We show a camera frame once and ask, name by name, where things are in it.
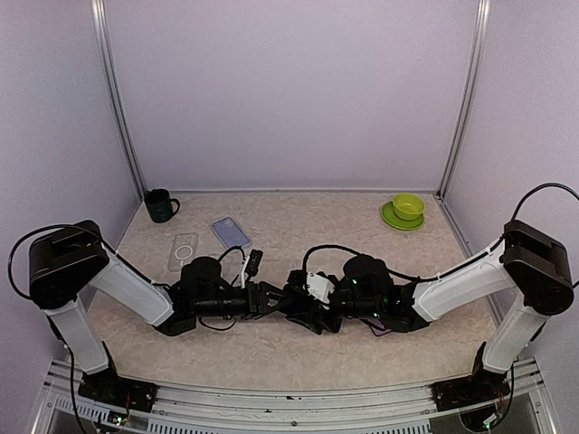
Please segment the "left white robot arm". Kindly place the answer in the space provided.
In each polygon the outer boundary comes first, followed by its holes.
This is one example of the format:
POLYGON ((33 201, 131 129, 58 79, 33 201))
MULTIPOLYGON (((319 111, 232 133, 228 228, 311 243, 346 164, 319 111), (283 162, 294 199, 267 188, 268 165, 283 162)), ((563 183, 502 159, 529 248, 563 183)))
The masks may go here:
POLYGON ((55 224, 22 236, 29 246, 29 286, 19 295, 32 301, 48 317, 67 345, 90 385, 109 402, 127 392, 115 373, 106 345, 97 337, 80 301, 85 288, 94 288, 140 316, 167 336, 195 329, 208 317, 258 319, 288 307, 294 298, 267 282, 255 283, 262 253, 254 250, 243 261, 240 283, 222 276, 220 260, 203 256, 186 264, 173 285, 146 277, 103 238, 96 222, 55 224))

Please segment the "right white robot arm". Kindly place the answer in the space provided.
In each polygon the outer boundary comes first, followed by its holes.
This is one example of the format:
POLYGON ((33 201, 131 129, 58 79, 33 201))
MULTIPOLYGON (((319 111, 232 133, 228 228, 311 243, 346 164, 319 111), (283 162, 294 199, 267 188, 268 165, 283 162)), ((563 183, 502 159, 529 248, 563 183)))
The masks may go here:
POLYGON ((492 339, 481 345, 473 373, 462 383, 471 401, 494 391, 498 375, 510 369, 547 319, 574 301, 565 246, 519 220, 507 223, 494 244, 435 277, 397 285, 383 260, 363 254, 350 258, 343 274, 291 271, 284 289, 294 299, 283 314, 316 334, 338 332, 345 318, 374 319, 388 331, 409 333, 480 298, 517 290, 514 305, 492 339))

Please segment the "lavender phone case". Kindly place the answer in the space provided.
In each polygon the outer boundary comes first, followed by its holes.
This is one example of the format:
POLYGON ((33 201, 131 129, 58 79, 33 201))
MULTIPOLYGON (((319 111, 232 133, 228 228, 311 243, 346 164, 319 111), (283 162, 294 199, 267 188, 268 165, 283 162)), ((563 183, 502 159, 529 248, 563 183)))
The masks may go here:
POLYGON ((250 237, 232 217, 225 217, 212 223, 211 229, 226 249, 247 248, 252 244, 250 237))

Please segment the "clear case far left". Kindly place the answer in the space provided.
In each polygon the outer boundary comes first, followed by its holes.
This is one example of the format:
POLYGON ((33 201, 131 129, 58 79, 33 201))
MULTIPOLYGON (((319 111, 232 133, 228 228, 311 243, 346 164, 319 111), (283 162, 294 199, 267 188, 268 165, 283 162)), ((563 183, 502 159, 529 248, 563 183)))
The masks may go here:
POLYGON ((198 236, 195 233, 180 233, 173 238, 172 247, 169 251, 167 270, 179 272, 195 257, 198 244, 198 236))

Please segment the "green bowl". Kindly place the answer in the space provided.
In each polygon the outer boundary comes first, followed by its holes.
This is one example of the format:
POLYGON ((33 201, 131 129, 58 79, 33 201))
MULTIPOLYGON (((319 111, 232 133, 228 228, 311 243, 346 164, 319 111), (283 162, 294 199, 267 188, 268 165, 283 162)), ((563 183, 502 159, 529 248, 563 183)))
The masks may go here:
POLYGON ((404 221, 414 221, 421 217, 425 210, 424 201, 414 194, 399 193, 393 198, 394 214, 404 221))

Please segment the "dark green mug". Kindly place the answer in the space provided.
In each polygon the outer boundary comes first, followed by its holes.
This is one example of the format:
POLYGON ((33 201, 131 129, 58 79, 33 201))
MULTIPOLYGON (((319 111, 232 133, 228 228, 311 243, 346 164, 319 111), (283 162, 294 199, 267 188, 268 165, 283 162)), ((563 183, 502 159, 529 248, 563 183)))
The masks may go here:
POLYGON ((173 198, 167 189, 154 189, 146 193, 145 206, 154 223, 169 222, 181 208, 178 199, 173 198))

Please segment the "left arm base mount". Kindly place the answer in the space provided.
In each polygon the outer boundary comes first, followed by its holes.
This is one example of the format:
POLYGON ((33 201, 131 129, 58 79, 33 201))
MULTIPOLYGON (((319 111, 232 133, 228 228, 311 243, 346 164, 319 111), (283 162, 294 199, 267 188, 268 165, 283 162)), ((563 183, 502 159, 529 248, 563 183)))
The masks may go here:
POLYGON ((84 373, 78 394, 83 398, 122 407, 126 411, 138 410, 150 413, 158 386, 152 382, 120 376, 108 347, 105 343, 103 345, 109 362, 107 368, 98 373, 84 373))

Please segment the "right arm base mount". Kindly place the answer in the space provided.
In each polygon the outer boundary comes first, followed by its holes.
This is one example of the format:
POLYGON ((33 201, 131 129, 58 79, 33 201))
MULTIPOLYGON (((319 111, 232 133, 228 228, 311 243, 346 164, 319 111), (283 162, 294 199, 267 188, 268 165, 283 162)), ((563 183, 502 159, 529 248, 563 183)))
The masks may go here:
POLYGON ((494 373, 483 366, 483 350, 483 347, 478 350, 469 375, 432 384, 437 411, 454 410, 510 394, 507 374, 494 373))

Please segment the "front aluminium rail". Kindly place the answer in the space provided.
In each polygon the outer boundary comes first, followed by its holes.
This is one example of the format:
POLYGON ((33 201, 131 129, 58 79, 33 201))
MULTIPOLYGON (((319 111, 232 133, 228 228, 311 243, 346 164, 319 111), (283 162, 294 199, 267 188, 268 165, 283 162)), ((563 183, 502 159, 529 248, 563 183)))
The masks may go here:
POLYGON ((257 392, 160 384, 151 410, 71 398, 59 364, 41 391, 31 433, 443 433, 481 422, 484 433, 556 433, 538 369, 516 369, 504 399, 439 410, 426 383, 322 392, 257 392))

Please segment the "left aluminium frame post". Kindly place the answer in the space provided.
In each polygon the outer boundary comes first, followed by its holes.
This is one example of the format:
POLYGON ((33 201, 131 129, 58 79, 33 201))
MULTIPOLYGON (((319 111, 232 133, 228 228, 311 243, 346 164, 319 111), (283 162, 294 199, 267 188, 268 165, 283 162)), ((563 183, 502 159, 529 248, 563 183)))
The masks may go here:
POLYGON ((142 175, 137 154, 128 129, 128 122, 123 107, 119 83, 115 71, 114 55, 109 37, 109 28, 106 15, 106 5, 103 0, 91 0, 90 10, 97 44, 100 50, 101 63, 104 70, 109 101, 116 122, 122 152, 128 164, 129 175, 140 201, 147 192, 146 183, 142 175))

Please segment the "aluminium frame post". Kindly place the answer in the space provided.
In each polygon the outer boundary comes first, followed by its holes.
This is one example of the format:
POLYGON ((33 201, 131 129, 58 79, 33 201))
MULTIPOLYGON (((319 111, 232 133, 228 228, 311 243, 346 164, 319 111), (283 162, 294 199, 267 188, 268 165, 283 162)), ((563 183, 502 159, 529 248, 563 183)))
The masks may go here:
POLYGON ((491 4, 492 2, 490 0, 478 1, 467 76, 461 95, 459 113, 452 133, 450 152, 447 156, 437 190, 438 197, 442 202, 446 200, 451 189, 451 182, 459 163, 460 152, 468 128, 472 104, 475 99, 476 87, 479 79, 479 69, 483 60, 484 47, 487 39, 491 4))
POLYGON ((123 107, 119 83, 115 71, 114 55, 109 37, 109 28, 106 15, 106 5, 103 0, 91 0, 90 10, 97 44, 100 50, 101 63, 104 70, 109 101, 116 122, 122 152, 128 164, 129 175, 140 201, 147 192, 146 183, 142 175, 137 154, 128 129, 128 122, 123 107))

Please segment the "right aluminium frame post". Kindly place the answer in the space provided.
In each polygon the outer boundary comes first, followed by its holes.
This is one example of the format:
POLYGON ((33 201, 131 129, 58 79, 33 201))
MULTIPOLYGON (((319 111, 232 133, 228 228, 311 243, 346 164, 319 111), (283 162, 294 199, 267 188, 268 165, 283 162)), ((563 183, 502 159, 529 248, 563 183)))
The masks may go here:
POLYGON ((483 60, 484 47, 487 39, 491 4, 492 2, 490 0, 478 1, 467 76, 461 95, 459 113, 452 133, 450 152, 447 156, 437 190, 438 197, 442 202, 446 200, 451 189, 451 182, 459 163, 460 152, 468 128, 472 104, 475 99, 476 87, 479 79, 479 69, 483 60))

